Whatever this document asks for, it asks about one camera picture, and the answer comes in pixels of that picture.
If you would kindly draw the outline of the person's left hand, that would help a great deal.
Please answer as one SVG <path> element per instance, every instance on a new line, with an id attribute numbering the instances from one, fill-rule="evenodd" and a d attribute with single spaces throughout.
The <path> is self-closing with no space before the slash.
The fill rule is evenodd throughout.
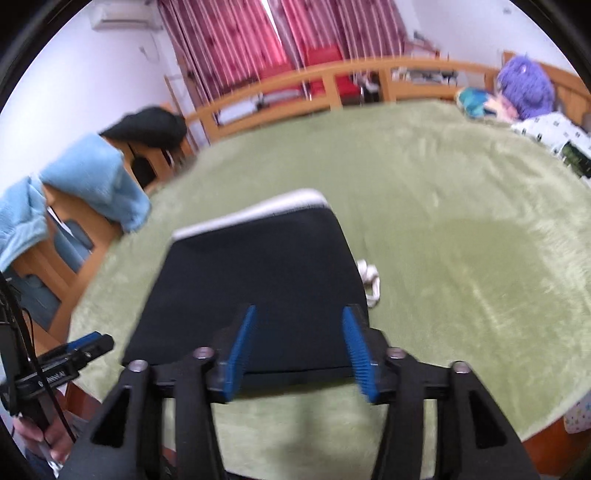
<path id="1" fill-rule="evenodd" d="M 45 445 L 53 461 L 63 464 L 72 451 L 76 441 L 74 431 L 68 432 L 55 408 L 51 408 L 52 422 L 40 428 L 31 418 L 19 415 L 13 418 L 16 433 L 25 445 L 36 454 L 43 455 L 40 447 Z"/>

